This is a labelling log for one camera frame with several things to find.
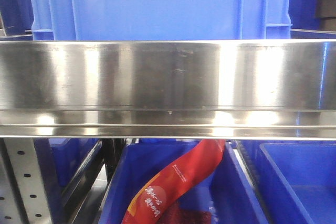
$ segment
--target red packaging bag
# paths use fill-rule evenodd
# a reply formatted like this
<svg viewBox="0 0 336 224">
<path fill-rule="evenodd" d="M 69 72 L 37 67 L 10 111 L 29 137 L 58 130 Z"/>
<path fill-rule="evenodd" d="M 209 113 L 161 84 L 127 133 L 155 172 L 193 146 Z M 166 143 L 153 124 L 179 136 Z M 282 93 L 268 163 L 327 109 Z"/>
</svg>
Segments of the red packaging bag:
<svg viewBox="0 0 336 224">
<path fill-rule="evenodd" d="M 167 165 L 132 199 L 122 224 L 155 224 L 171 204 L 216 169 L 224 146 L 225 140 L 202 140 Z"/>
</svg>

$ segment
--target stainless steel rail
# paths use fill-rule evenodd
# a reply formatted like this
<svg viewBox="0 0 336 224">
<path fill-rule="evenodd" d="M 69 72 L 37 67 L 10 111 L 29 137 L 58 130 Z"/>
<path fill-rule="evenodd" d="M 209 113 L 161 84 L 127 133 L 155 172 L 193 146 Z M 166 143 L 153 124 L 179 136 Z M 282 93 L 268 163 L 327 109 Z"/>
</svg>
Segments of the stainless steel rail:
<svg viewBox="0 0 336 224">
<path fill-rule="evenodd" d="M 0 136 L 336 138 L 336 40 L 0 42 Z"/>
</svg>

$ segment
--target red snack bag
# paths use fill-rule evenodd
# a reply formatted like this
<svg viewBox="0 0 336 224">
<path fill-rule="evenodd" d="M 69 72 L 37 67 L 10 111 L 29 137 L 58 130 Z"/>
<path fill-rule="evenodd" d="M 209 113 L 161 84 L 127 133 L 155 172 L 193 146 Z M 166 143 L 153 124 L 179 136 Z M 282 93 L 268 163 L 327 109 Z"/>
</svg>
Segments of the red snack bag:
<svg viewBox="0 0 336 224">
<path fill-rule="evenodd" d="M 224 146 L 224 140 L 202 140 L 167 165 L 132 199 L 122 224 L 155 224 L 171 204 L 216 169 Z"/>
</svg>

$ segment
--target metal shelving rack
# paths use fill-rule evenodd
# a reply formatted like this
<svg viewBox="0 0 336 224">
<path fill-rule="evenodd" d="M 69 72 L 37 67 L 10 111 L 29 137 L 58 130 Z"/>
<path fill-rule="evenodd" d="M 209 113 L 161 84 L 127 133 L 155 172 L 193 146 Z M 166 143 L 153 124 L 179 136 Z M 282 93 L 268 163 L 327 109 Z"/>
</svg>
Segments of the metal shelving rack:
<svg viewBox="0 0 336 224">
<path fill-rule="evenodd" d="M 335 140 L 335 67 L 336 40 L 0 42 L 0 222 L 76 223 L 126 137 Z M 104 138 L 63 192 L 48 137 Z"/>
</svg>

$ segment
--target perforated metal upright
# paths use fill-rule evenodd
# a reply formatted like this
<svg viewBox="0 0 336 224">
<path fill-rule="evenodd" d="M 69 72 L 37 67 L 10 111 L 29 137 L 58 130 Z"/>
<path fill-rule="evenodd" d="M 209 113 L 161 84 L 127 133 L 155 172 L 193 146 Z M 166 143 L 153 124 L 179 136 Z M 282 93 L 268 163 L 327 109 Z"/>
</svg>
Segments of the perforated metal upright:
<svg viewBox="0 0 336 224">
<path fill-rule="evenodd" d="M 3 139 L 0 139 L 0 223 L 27 223 L 27 216 Z"/>
<path fill-rule="evenodd" d="M 49 142 L 6 138 L 5 145 L 29 223 L 65 223 Z"/>
</svg>

